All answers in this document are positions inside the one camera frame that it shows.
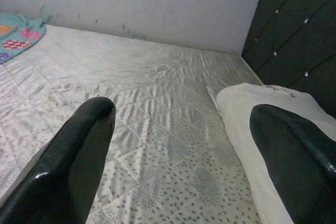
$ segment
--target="teal blanket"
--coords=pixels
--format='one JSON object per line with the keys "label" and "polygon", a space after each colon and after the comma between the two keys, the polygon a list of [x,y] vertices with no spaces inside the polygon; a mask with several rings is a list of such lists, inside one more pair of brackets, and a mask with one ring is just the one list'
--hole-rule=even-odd
{"label": "teal blanket", "polygon": [[46,33],[42,20],[0,13],[0,65],[36,44]]}

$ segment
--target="white pillowcase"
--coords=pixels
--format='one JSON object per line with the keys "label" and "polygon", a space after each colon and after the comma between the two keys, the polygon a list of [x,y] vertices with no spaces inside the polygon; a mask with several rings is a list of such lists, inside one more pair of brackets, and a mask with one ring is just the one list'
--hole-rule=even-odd
{"label": "white pillowcase", "polygon": [[279,86],[239,84],[223,89],[217,95],[229,139],[244,167],[252,196],[263,224],[293,224],[250,131],[254,106],[270,104],[310,120],[329,138],[336,141],[336,120],[326,114],[307,94]]}

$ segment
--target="mattress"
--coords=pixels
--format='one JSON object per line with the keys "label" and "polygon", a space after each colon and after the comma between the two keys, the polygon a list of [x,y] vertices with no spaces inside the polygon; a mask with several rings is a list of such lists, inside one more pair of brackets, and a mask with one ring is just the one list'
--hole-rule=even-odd
{"label": "mattress", "polygon": [[0,66],[0,196],[86,99],[116,127],[87,223],[261,223],[212,97],[260,84],[232,54],[56,26]]}

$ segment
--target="white wall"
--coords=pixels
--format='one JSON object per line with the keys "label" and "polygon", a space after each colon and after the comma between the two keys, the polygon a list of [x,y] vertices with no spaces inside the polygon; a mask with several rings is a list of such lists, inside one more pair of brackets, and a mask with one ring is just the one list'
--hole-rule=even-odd
{"label": "white wall", "polygon": [[60,26],[240,53],[258,0],[0,0]]}

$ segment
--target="headboard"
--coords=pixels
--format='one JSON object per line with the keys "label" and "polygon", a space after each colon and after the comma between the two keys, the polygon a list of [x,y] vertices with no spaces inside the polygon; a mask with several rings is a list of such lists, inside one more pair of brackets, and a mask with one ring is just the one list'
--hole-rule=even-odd
{"label": "headboard", "polygon": [[242,57],[264,84],[310,93],[336,118],[336,0],[259,0]]}

